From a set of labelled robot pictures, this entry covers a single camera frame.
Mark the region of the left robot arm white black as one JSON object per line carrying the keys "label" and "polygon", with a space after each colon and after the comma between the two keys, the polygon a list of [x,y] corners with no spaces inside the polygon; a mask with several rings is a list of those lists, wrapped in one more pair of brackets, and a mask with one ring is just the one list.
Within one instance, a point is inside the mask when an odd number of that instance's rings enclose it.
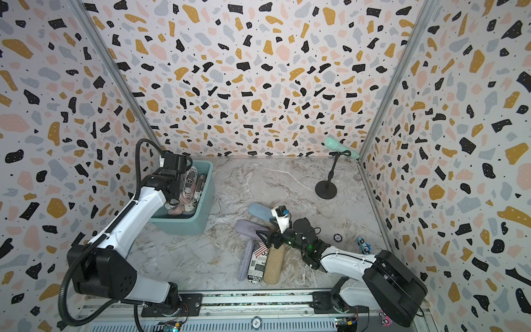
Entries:
{"label": "left robot arm white black", "polygon": [[79,294],[117,302],[164,304],[175,307],[178,291],[169,282],[143,277],[127,257],[140,231],[166,203],[175,203],[184,190],[189,156],[164,151],[162,164],[139,181],[134,197],[118,216],[87,245],[74,245],[67,254],[69,270],[59,293],[65,300],[69,286]]}

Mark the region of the purple felt case diagonal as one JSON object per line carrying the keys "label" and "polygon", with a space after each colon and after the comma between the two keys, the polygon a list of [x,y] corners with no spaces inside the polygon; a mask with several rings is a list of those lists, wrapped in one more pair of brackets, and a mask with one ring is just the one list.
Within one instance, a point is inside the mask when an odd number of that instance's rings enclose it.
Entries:
{"label": "purple felt case diagonal", "polygon": [[250,261],[253,255],[253,248],[254,248],[254,240],[250,239],[246,244],[246,248],[243,253],[243,258],[239,266],[239,270],[238,270],[239,281],[243,281],[247,278],[248,268],[249,268]]}

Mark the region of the newspaper flag case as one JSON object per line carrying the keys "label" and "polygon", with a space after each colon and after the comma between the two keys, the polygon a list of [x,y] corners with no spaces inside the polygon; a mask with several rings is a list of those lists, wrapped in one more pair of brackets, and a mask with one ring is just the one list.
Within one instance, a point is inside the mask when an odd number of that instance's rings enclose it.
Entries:
{"label": "newspaper flag case", "polygon": [[252,284],[259,284],[265,273],[269,249],[263,242],[254,241],[247,280]]}
{"label": "newspaper flag case", "polygon": [[180,197],[180,200],[183,204],[192,203],[196,191],[196,183],[198,180],[198,176],[198,170],[195,166],[190,167],[190,169],[185,174],[185,184]]}
{"label": "newspaper flag case", "polygon": [[199,201],[201,200],[201,196],[204,191],[206,180],[207,180],[206,174],[200,174],[199,177],[197,178],[196,188],[195,188],[194,197],[192,201],[194,207],[198,206]]}

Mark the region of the tan felt case front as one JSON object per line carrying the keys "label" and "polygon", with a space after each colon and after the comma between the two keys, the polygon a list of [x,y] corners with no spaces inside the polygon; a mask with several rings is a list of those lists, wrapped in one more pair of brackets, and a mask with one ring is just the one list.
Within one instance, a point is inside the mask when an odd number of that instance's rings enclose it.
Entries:
{"label": "tan felt case front", "polygon": [[275,248],[274,246],[270,248],[263,276],[263,281],[265,283],[277,284],[279,282],[285,252],[285,245],[282,245],[279,248]]}

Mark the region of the pink glasses case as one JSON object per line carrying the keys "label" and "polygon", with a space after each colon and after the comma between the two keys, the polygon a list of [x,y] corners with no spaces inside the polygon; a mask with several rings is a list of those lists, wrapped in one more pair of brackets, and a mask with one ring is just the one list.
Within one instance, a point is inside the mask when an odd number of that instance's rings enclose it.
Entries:
{"label": "pink glasses case", "polygon": [[165,204],[165,208],[167,210],[168,215],[170,216],[178,216],[181,215],[185,210],[185,205],[183,203],[169,203],[167,202]]}

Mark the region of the teal plastic storage box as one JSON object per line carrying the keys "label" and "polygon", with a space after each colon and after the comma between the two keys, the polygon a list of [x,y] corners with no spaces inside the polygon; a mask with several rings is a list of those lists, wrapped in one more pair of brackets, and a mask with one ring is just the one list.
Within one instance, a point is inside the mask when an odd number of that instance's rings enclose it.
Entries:
{"label": "teal plastic storage box", "polygon": [[185,216],[182,214],[171,216],[165,207],[161,207],[149,220],[168,235],[200,235],[206,229],[215,193],[214,166],[210,161],[206,160],[195,160],[194,166],[199,171],[199,174],[206,175],[204,191],[194,213]]}

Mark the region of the newspaper flag case front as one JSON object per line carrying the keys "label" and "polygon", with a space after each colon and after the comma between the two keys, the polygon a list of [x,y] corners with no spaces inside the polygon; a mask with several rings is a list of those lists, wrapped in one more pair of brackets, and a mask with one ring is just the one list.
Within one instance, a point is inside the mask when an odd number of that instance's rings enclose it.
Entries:
{"label": "newspaper flag case front", "polygon": [[254,241],[247,280],[252,284],[259,284],[265,273],[269,249],[263,242]]}

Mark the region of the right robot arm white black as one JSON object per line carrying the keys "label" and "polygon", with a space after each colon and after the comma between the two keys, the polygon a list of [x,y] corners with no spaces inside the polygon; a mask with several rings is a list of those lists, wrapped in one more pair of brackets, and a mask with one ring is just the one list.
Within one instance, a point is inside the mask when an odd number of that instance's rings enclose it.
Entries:
{"label": "right robot arm white black", "polygon": [[391,321],[406,328],[423,311],[427,287],[388,250],[377,255],[340,250],[323,242],[306,218],[298,219],[285,230],[256,233],[268,248],[289,246],[300,251],[303,262],[313,270],[341,275],[330,291],[330,302],[336,311],[379,308]]}

